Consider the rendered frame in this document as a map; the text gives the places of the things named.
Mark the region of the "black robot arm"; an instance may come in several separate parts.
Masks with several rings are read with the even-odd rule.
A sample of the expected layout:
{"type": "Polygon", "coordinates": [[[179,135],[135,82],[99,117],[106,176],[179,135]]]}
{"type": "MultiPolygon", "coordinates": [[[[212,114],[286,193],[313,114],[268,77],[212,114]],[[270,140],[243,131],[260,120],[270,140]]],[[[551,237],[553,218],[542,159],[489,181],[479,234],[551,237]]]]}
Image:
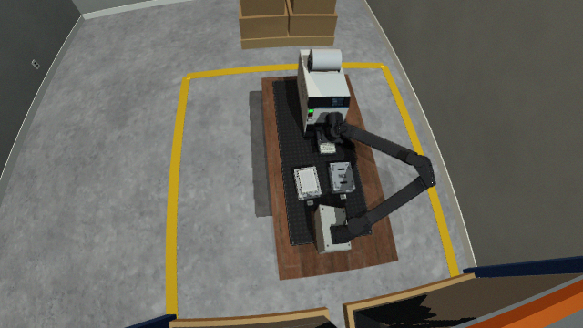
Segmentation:
{"type": "Polygon", "coordinates": [[[397,210],[399,207],[403,206],[406,202],[413,199],[423,191],[433,187],[431,185],[436,184],[433,166],[431,160],[428,157],[418,155],[417,152],[412,150],[410,151],[410,149],[395,144],[392,141],[376,136],[368,131],[357,128],[350,124],[344,123],[343,114],[340,112],[331,112],[326,115],[326,119],[328,128],[324,130],[325,137],[329,134],[331,139],[337,139],[342,134],[348,138],[355,139],[365,145],[371,146],[374,149],[378,149],[389,156],[399,159],[408,165],[414,166],[420,175],[406,187],[396,192],[389,199],[385,200],[372,210],[364,213],[364,217],[363,215],[358,217],[350,217],[347,225],[344,224],[340,226],[331,226],[330,231],[332,236],[332,244],[347,243],[343,241],[349,242],[350,240],[354,240],[355,237],[362,235],[363,232],[370,230],[376,221],[381,220],[383,217],[392,213],[394,210],[397,210]],[[327,118],[329,119],[329,124],[327,118]],[[330,132],[328,133],[329,130],[330,132]],[[406,158],[407,156],[408,158],[406,158]]]}

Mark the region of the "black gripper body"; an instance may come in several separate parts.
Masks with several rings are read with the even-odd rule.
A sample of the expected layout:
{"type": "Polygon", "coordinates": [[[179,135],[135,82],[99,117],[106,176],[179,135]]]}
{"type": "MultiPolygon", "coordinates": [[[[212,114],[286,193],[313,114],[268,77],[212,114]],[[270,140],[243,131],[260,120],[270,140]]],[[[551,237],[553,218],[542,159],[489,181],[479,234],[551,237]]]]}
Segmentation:
{"type": "Polygon", "coordinates": [[[337,139],[331,139],[329,134],[325,137],[324,130],[317,132],[317,140],[321,140],[322,143],[343,143],[343,136],[340,136],[337,139]],[[322,136],[322,137],[321,137],[322,136]]]}

